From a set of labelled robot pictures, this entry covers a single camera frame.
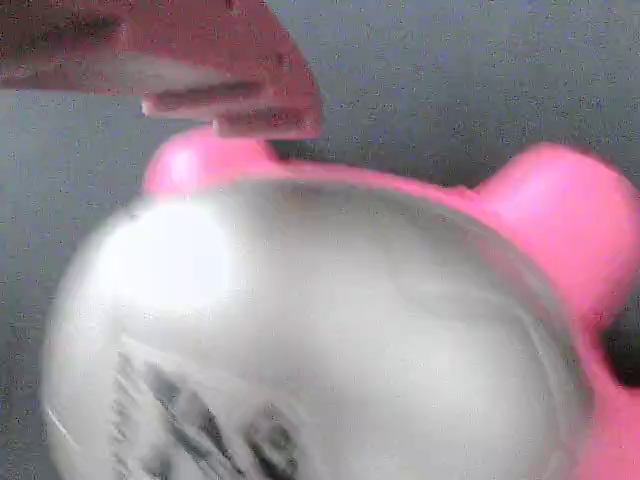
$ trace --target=gray background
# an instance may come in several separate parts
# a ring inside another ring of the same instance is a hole
[[[545,139],[589,146],[638,184],[639,3],[268,3],[326,102],[325,138],[283,154],[473,185]],[[0,478],[49,480],[36,390],[56,283],[188,123],[145,119],[133,99],[33,92],[1,94],[0,118]]]

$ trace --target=printed label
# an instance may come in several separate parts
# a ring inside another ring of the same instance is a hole
[[[261,389],[130,340],[114,382],[116,480],[315,478],[282,402]]]

